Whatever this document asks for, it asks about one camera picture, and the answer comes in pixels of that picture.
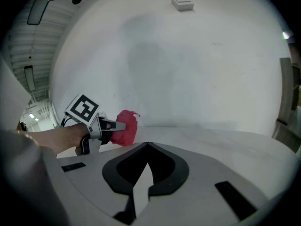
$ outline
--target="red cloth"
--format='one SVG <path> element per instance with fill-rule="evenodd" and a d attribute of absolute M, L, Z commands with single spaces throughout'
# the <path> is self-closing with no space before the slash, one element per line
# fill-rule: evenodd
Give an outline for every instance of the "red cloth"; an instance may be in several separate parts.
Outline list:
<path fill-rule="evenodd" d="M 111 142 L 121 145 L 121 146 L 127 146 L 131 145 L 134 142 L 135 135 L 137 132 L 137 120 L 134 115 L 138 115 L 134 111 L 127 111 L 123 110 L 120 112 L 120 114 L 117 116 L 116 121 L 125 123 L 127 125 L 125 130 L 120 131 L 114 131 L 112 132 Z"/>

